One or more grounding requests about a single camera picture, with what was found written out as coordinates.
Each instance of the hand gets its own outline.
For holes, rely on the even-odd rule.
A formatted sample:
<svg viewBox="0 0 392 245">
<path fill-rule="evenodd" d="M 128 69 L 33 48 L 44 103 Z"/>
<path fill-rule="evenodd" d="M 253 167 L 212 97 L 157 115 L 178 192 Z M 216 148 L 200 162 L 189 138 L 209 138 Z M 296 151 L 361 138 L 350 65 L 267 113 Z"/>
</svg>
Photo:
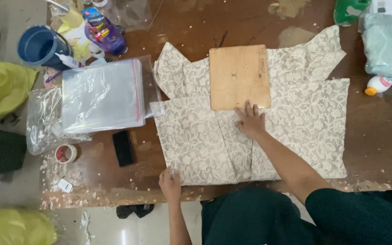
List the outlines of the hand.
<svg viewBox="0 0 392 245">
<path fill-rule="evenodd" d="M 241 121 L 236 122 L 235 125 L 240 129 L 240 131 L 245 133 L 248 138 L 253 139 L 266 131 L 266 115 L 265 113 L 261 115 L 258 114 L 257 104 L 254 104 L 252 108 L 249 100 L 246 101 L 247 115 L 238 108 L 235 108 L 235 112 L 241 118 Z"/>
<path fill-rule="evenodd" d="M 161 191 L 169 204 L 181 203 L 181 182 L 179 179 L 179 173 L 175 172 L 173 176 L 170 175 L 169 166 L 161 172 L 158 184 L 160 185 Z"/>
</svg>

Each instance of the worn table surface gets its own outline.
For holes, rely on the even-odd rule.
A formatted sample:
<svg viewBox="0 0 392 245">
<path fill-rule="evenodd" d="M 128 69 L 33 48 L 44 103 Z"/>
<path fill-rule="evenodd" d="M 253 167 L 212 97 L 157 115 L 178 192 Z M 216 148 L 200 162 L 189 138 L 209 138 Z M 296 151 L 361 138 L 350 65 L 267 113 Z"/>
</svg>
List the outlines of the worn table surface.
<svg viewBox="0 0 392 245">
<path fill-rule="evenodd" d="M 151 0 L 153 16 L 161 2 Z M 148 32 L 126 33 L 129 50 L 119 59 L 151 54 L 154 61 L 163 45 L 171 42 L 194 62 L 206 58 L 208 50 L 220 44 L 291 46 L 307 42 L 313 34 L 334 24 L 335 0 L 281 0 L 282 8 L 270 6 L 273 3 L 277 2 L 164 0 Z M 347 55 L 329 78 L 351 79 L 343 154 L 348 176 L 328 181 L 345 191 L 392 189 L 392 109 L 380 98 L 363 93 L 371 76 L 364 71 L 366 59 L 357 26 L 341 28 L 340 37 Z M 98 132 L 91 142 L 76 145 L 79 157 L 72 164 L 55 164 L 53 153 L 45 154 L 41 167 L 41 208 L 165 202 L 158 175 L 166 164 L 154 120 L 150 118 L 144 127 L 130 129 L 137 159 L 132 166 L 120 168 L 117 163 L 112 134 L 118 131 Z M 62 177 L 73 183 L 70 193 L 57 187 Z M 182 200 L 211 199 L 250 184 L 288 192 L 282 181 L 184 186 Z"/>
</svg>

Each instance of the white bottle with orange cap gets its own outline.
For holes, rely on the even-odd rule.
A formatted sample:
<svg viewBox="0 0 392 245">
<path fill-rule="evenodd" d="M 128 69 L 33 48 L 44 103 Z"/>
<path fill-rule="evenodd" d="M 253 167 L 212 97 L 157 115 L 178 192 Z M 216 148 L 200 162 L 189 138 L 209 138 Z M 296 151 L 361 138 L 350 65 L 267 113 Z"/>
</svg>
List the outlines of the white bottle with orange cap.
<svg viewBox="0 0 392 245">
<path fill-rule="evenodd" d="M 374 76 L 367 83 L 367 89 L 365 93 L 369 96 L 373 96 L 377 93 L 385 92 L 392 85 L 392 78 L 383 76 Z"/>
</svg>

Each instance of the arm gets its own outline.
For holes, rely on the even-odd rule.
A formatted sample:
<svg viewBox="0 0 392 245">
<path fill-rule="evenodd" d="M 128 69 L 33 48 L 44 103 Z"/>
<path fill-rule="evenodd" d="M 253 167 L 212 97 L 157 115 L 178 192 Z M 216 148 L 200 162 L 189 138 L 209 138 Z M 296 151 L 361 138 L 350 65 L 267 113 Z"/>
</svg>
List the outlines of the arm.
<svg viewBox="0 0 392 245">
<path fill-rule="evenodd" d="M 267 133 L 265 114 L 258 114 L 257 105 L 246 101 L 247 115 L 235 109 L 241 121 L 237 122 L 240 131 L 258 142 L 276 172 L 290 188 L 298 200 L 305 204 L 311 192 L 321 188 L 333 188 L 307 162 Z"/>
<path fill-rule="evenodd" d="M 191 245 L 190 235 L 181 211 L 181 183 L 179 174 L 170 175 L 170 167 L 162 171 L 158 182 L 169 204 L 171 245 Z"/>
</svg>

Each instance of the tiled floor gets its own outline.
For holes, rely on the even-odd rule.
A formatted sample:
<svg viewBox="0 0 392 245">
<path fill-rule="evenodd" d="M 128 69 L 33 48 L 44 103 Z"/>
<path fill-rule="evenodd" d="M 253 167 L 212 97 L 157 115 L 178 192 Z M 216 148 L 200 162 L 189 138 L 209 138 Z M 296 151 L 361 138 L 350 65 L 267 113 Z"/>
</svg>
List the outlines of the tiled floor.
<svg viewBox="0 0 392 245">
<path fill-rule="evenodd" d="M 19 36 L 31 25 L 46 23 L 46 3 L 42 0 L 0 0 L 0 61 L 21 64 L 16 53 Z M 43 86 L 39 78 L 35 88 Z M 0 125 L 0 129 L 25 134 L 27 110 L 17 111 L 20 122 L 15 125 Z M 40 156 L 27 153 L 24 167 L 13 173 L 0 185 L 0 207 L 37 208 L 40 201 L 39 166 Z M 311 220 L 303 205 L 292 198 L 301 209 L 302 218 Z M 201 244 L 201 205 L 199 202 L 181 204 L 184 219 L 193 244 Z M 89 232 L 96 235 L 91 244 L 115 245 L 165 245 L 169 243 L 169 217 L 167 204 L 156 204 L 153 212 L 142 219 L 131 214 L 127 219 L 118 219 L 116 208 L 77 208 L 49 211 L 60 234 L 59 245 L 83 245 L 84 230 L 79 229 L 81 215 L 90 214 Z"/>
</svg>

